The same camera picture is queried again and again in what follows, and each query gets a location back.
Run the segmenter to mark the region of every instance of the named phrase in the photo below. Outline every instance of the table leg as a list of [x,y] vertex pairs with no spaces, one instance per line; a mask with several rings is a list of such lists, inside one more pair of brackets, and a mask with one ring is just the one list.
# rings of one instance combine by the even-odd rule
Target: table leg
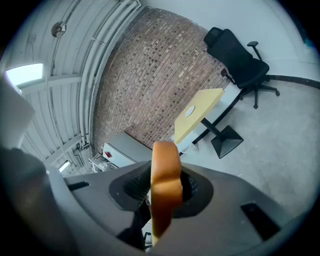
[[211,144],[214,147],[219,159],[230,153],[235,149],[244,139],[229,125],[222,131],[219,131],[214,125],[212,125],[207,119],[203,119],[201,123],[207,127],[215,138],[211,140]]
[[212,124],[210,123],[207,119],[203,119],[201,123],[209,129],[210,132],[212,132],[215,136],[217,136],[220,140],[224,140],[223,134]]

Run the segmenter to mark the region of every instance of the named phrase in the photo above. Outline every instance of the pipe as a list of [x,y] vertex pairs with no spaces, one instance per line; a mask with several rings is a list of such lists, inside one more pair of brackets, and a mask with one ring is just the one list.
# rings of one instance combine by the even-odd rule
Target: pipe
[[91,99],[90,99],[90,107],[89,107],[89,122],[88,122],[88,130],[89,130],[89,142],[91,141],[91,139],[93,138],[93,129],[92,129],[92,122],[93,122],[93,108],[95,106],[95,102],[97,100],[97,95],[95,94],[95,90],[97,85],[99,85],[100,81],[101,81],[101,77],[102,77],[102,73],[106,67],[106,63],[108,61],[108,58],[111,54],[112,49],[114,48],[116,42],[118,41],[120,35],[124,32],[124,28],[126,25],[128,25],[132,20],[133,20],[133,16],[137,15],[137,11],[139,10],[139,8],[141,7],[141,3],[138,2],[138,6],[132,11],[132,13],[130,13],[128,15],[128,17],[122,22],[122,24],[119,26],[119,28],[117,29],[116,33],[113,35],[109,45],[107,46],[103,57],[99,63],[99,68],[95,74],[95,78],[94,78],[94,83],[93,83],[93,88],[92,88],[92,93],[91,93]]
[[111,38],[117,28],[119,27],[120,23],[124,20],[124,18],[138,5],[136,1],[132,2],[123,13],[118,17],[118,19],[112,24],[110,29],[108,30],[107,34],[105,35],[103,42],[105,45],[100,45],[100,47],[97,50],[97,54],[95,55],[95,59],[93,60],[93,64],[90,70],[90,75],[88,79],[88,87],[87,87],[87,94],[85,96],[85,106],[84,106],[84,125],[85,125],[85,136],[86,136],[86,142],[89,143],[89,111],[90,111],[90,99],[91,99],[91,90],[93,87],[93,80],[94,76],[97,70],[97,67],[99,65],[99,62],[101,61],[101,57],[104,54],[104,50],[106,48],[106,45],[109,45],[109,42],[111,41]]
[[79,123],[80,123],[80,133],[81,133],[81,140],[82,145],[84,145],[85,142],[85,127],[84,127],[84,101],[85,101],[85,93],[86,93],[86,85],[87,85],[87,76],[89,73],[89,69],[92,66],[92,61],[94,59],[96,50],[99,46],[99,42],[101,41],[102,37],[104,36],[105,32],[109,28],[112,21],[119,15],[119,13],[122,11],[122,9],[130,2],[131,0],[125,0],[123,3],[119,5],[119,7],[111,14],[111,16],[108,18],[108,20],[104,23],[102,26],[100,32],[98,33],[96,37],[96,41],[93,42],[92,47],[90,49],[89,55],[86,59],[83,74],[82,74],[82,80],[80,85],[80,94],[79,94]]

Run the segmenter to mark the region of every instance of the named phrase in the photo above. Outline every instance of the corrugated metal wall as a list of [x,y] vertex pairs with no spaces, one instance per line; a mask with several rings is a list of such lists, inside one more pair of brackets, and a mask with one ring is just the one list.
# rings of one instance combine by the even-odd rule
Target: corrugated metal wall
[[[47,163],[46,160],[61,145],[80,133],[79,93],[83,69],[93,39],[120,4],[117,0],[45,1],[21,26],[5,53],[7,70],[35,63],[43,63],[44,67],[48,68],[56,49],[50,75],[57,78],[57,82],[53,85],[49,83],[48,93],[45,86],[21,89],[22,96],[36,111],[21,149],[56,167],[67,160],[71,161],[73,164],[71,168],[67,168],[65,175],[82,174],[90,169],[89,147],[82,150],[79,144],[75,143],[52,163]],[[58,39],[52,36],[51,28],[60,21],[66,22],[67,28],[58,42]],[[66,75],[74,76],[73,79],[63,79]],[[80,168],[74,157],[77,147],[81,151],[83,168]]]

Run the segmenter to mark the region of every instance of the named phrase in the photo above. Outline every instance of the black rectangular slot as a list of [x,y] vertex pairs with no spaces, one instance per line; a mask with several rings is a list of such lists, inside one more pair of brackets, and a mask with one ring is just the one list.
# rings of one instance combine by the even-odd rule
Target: black rectangular slot
[[90,184],[88,182],[81,181],[81,182],[77,182],[77,183],[68,185],[68,188],[69,188],[70,191],[73,191],[73,190],[82,189],[82,188],[87,187],[89,185]]
[[255,203],[242,205],[241,209],[264,241],[280,230]]

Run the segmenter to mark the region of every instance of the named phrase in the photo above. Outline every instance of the table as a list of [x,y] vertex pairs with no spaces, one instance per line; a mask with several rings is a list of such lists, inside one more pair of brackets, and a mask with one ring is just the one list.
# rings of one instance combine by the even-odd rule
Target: table
[[205,117],[219,102],[225,91],[222,88],[204,89],[194,97],[174,121],[174,142],[179,144],[199,123],[215,134],[211,140],[219,159],[235,149],[244,140],[229,125],[219,131]]

